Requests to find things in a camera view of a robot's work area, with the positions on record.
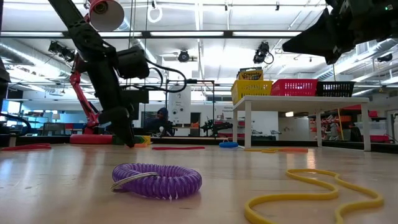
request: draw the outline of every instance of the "wooden table surface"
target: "wooden table surface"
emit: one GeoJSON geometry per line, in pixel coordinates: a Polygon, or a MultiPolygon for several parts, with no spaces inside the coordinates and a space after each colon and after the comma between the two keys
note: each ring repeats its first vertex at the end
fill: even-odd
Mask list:
{"type": "MultiPolygon", "coordinates": [[[[152,151],[64,144],[53,145],[50,151],[0,152],[0,223],[247,223],[243,205],[250,198],[326,192],[286,177],[285,170],[293,168],[339,172],[343,179],[385,196],[384,208],[350,214],[346,223],[396,223],[397,161],[393,154],[327,148],[308,154],[262,154],[218,146],[152,151]],[[114,194],[109,190],[111,172],[126,162],[189,167],[201,173],[203,185],[198,194],[173,202],[114,194]]],[[[310,176],[334,183],[331,177],[310,176]]],[[[277,223],[334,223],[333,211],[339,204],[365,198],[340,189],[336,200],[272,202],[255,209],[277,223]]]]}

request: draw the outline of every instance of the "lamp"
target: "lamp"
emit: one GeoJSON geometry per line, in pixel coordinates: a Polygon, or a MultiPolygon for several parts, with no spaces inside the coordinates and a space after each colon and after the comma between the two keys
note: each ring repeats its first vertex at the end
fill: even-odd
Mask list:
{"type": "Polygon", "coordinates": [[[60,114],[52,114],[52,119],[54,119],[55,122],[57,122],[58,119],[61,119],[61,115],[60,114]]]}
{"type": "Polygon", "coordinates": [[[293,113],[293,111],[287,112],[287,113],[285,114],[285,116],[286,116],[286,118],[291,118],[291,117],[294,116],[294,113],[293,113]]]}
{"type": "Polygon", "coordinates": [[[89,17],[99,31],[114,31],[124,19],[123,7],[116,0],[90,0],[89,17]]]}

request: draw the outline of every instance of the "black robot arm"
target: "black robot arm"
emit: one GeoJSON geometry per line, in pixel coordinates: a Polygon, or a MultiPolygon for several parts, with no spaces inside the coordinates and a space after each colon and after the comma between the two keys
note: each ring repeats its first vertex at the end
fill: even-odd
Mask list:
{"type": "Polygon", "coordinates": [[[71,0],[49,0],[52,7],[68,28],[69,37],[75,44],[95,89],[95,96],[103,107],[98,117],[100,124],[112,123],[114,133],[129,147],[134,146],[134,133],[130,114],[134,111],[119,86],[117,75],[145,78],[149,75],[145,56],[140,49],[131,48],[116,52],[87,23],[71,0]],[[130,74],[119,74],[129,71],[130,74]]]}

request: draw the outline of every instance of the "blue object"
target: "blue object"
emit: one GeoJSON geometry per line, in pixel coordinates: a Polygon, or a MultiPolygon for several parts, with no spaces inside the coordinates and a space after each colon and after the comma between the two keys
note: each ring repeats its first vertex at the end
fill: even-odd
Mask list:
{"type": "Polygon", "coordinates": [[[237,147],[238,144],[236,142],[221,142],[218,144],[219,147],[237,147]]]}

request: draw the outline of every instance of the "crayola box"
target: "crayola box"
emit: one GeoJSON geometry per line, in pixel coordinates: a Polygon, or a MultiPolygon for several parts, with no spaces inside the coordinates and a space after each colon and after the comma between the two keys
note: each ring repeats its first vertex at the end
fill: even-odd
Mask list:
{"type": "Polygon", "coordinates": [[[262,70],[241,71],[238,74],[238,80],[264,80],[264,73],[262,70]]]}

